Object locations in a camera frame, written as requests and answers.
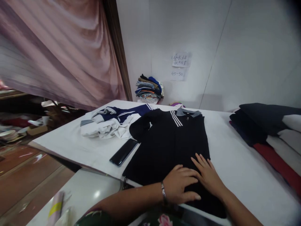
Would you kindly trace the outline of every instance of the floor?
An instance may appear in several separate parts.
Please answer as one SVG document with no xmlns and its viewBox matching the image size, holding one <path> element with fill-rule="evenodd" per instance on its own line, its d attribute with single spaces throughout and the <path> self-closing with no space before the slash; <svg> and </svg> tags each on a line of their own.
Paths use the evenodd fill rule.
<svg viewBox="0 0 301 226">
<path fill-rule="evenodd" d="M 74 175 L 25 144 L 4 147 L 0 156 L 0 226 L 25 226 Z"/>
</svg>

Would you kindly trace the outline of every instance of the smartphone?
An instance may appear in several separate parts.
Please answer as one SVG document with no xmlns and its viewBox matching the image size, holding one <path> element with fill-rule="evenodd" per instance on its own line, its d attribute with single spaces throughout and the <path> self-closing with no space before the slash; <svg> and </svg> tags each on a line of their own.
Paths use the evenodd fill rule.
<svg viewBox="0 0 301 226">
<path fill-rule="evenodd" d="M 137 144 L 137 141 L 129 139 L 124 145 L 122 145 L 115 155 L 113 155 L 113 157 L 110 159 L 110 162 L 116 166 L 120 166 L 127 156 L 132 152 L 132 150 L 134 150 Z"/>
</svg>

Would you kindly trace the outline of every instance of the bracelet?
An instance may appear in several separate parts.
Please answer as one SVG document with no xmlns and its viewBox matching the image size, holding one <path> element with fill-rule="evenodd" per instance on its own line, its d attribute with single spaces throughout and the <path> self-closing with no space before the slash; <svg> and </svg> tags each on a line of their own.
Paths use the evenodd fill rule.
<svg viewBox="0 0 301 226">
<path fill-rule="evenodd" d="M 166 198 L 166 194 L 165 194 L 163 181 L 161 181 L 161 189 L 162 189 L 162 194 L 163 194 L 164 205 L 167 205 L 167 198 Z"/>
</svg>

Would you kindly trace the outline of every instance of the finger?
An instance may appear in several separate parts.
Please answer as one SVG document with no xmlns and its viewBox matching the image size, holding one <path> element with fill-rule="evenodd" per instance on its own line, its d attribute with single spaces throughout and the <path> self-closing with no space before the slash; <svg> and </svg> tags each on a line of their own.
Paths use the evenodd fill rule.
<svg viewBox="0 0 301 226">
<path fill-rule="evenodd" d="M 184 177 L 183 178 L 183 185 L 185 187 L 191 185 L 191 184 L 195 184 L 198 182 L 198 179 L 194 178 L 194 177 Z"/>
<path fill-rule="evenodd" d="M 198 163 L 193 157 L 191 157 L 191 160 L 195 164 L 195 166 L 199 169 L 199 171 L 202 173 L 203 167 L 201 166 L 200 163 Z"/>
<path fill-rule="evenodd" d="M 184 168 L 178 169 L 178 172 L 184 172 L 184 171 L 189 171 L 189 170 L 190 170 L 189 168 L 184 167 Z"/>
<path fill-rule="evenodd" d="M 195 193 L 194 191 L 188 191 L 183 194 L 181 194 L 182 202 L 189 202 L 194 200 L 201 200 L 201 197 L 198 193 Z"/>
<path fill-rule="evenodd" d="M 198 171 L 196 171 L 196 172 L 197 172 L 197 175 L 196 175 L 195 177 L 199 180 L 199 182 L 202 182 L 203 177 L 199 174 Z"/>
<path fill-rule="evenodd" d="M 205 158 L 202 156 L 202 154 L 200 154 L 200 157 L 201 157 L 202 161 L 205 163 L 205 165 L 209 166 L 208 162 L 205 160 Z"/>
<path fill-rule="evenodd" d="M 209 166 L 215 171 L 215 168 L 214 168 L 212 162 L 211 162 L 209 159 L 207 159 L 207 161 L 208 161 L 208 163 L 209 163 Z"/>
<path fill-rule="evenodd" d="M 183 167 L 183 165 L 176 165 L 172 170 L 178 170 L 178 169 L 180 169 L 182 167 Z"/>
<path fill-rule="evenodd" d="M 198 176 L 198 172 L 193 170 L 193 169 L 189 169 L 187 171 L 184 171 L 181 173 L 182 176 L 194 176 L 194 177 L 197 177 Z"/>
<path fill-rule="evenodd" d="M 206 167 L 206 164 L 203 162 L 203 160 L 201 159 L 201 157 L 196 153 L 195 157 L 197 157 L 198 162 L 200 163 L 200 165 L 202 167 Z"/>
</svg>

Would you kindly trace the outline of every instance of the floral print sleeve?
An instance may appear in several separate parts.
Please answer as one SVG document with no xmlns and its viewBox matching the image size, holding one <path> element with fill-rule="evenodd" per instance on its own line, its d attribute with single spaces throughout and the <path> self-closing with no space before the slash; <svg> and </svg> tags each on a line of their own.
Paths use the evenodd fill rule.
<svg viewBox="0 0 301 226">
<path fill-rule="evenodd" d="M 113 219 L 101 210 L 95 209 L 84 214 L 74 226 L 109 226 L 115 225 Z"/>
<path fill-rule="evenodd" d="M 158 214 L 144 219 L 139 226 L 189 226 L 180 219 L 167 214 Z"/>
<path fill-rule="evenodd" d="M 115 225 L 114 220 L 101 210 L 92 210 L 82 216 L 74 226 L 109 226 Z M 139 226 L 184 226 L 188 225 L 180 219 L 167 214 L 156 214 L 144 219 Z"/>
</svg>

